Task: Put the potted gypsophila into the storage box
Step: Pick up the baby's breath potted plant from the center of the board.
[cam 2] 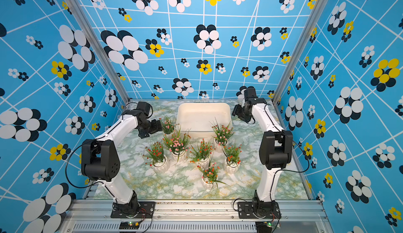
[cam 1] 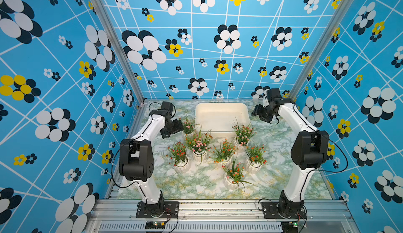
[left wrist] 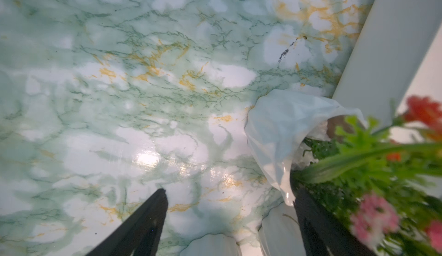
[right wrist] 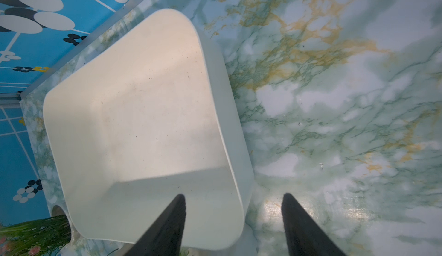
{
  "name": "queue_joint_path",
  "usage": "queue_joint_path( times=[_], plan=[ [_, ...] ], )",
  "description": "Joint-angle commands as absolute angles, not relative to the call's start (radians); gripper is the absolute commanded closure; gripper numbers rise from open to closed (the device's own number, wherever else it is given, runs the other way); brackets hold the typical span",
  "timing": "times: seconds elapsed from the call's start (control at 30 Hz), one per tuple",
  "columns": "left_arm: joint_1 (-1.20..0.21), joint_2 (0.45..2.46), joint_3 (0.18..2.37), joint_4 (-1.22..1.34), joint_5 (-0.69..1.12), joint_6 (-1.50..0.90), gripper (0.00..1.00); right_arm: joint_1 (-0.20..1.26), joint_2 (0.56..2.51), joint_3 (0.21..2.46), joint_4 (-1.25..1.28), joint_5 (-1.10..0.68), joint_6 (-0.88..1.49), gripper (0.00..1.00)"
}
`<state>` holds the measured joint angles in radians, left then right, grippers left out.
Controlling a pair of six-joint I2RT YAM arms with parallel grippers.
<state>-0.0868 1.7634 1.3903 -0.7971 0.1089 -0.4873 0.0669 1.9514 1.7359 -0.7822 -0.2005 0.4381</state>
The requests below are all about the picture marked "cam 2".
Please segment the potted plant red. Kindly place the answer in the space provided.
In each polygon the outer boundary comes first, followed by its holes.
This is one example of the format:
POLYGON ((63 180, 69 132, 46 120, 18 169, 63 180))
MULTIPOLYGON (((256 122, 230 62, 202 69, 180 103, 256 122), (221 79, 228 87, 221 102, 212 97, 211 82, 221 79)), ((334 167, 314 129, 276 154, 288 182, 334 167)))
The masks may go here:
POLYGON ((160 142, 154 142, 149 147, 145 147, 146 157, 151 160, 149 164, 155 173, 164 174, 168 171, 170 165, 165 156, 163 146, 160 142))
POLYGON ((241 164, 240 153, 241 144, 232 144, 223 147, 223 153, 225 155, 225 171, 228 174, 235 174, 241 164))

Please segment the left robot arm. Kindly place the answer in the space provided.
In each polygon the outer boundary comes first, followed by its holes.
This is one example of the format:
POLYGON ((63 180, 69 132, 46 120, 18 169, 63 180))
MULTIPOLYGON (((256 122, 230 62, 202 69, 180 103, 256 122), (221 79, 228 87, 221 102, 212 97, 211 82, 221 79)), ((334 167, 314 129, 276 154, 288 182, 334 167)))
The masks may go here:
POLYGON ((120 159, 116 147, 133 130, 141 139, 162 131, 159 120, 149 120, 153 107, 147 102, 129 102, 122 115, 102 135, 87 139, 81 147, 81 172, 89 180, 99 183, 112 197, 112 208, 118 215, 134 217, 141 210, 137 194, 120 173, 120 159))

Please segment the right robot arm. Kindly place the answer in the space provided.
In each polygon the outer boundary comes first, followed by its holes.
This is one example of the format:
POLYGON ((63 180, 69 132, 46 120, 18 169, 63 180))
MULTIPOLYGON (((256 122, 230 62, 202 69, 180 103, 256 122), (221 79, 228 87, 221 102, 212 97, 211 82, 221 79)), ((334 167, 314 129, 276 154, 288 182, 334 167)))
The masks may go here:
POLYGON ((280 219, 275 192, 281 173, 292 159, 293 135, 278 124, 267 101, 257 96, 254 87, 242 86, 237 96, 242 103, 234 107, 232 115, 246 123, 253 120, 263 132, 259 147, 262 174, 252 201, 253 213, 259 218, 280 219))

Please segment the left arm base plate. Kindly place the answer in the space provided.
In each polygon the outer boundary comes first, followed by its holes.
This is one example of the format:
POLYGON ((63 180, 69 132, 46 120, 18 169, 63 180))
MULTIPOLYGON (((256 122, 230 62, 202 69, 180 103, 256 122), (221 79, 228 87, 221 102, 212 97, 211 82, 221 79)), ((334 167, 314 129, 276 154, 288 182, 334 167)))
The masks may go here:
POLYGON ((112 204, 111 218, 152 218, 156 202, 134 202, 130 204, 112 204))

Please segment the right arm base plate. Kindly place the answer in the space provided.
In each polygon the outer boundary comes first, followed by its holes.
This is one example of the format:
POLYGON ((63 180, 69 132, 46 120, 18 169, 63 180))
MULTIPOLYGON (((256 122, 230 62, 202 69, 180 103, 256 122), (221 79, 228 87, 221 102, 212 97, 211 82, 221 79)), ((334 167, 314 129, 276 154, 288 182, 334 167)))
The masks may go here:
POLYGON ((279 204, 272 202, 238 202, 236 210, 240 219, 281 219, 279 204))

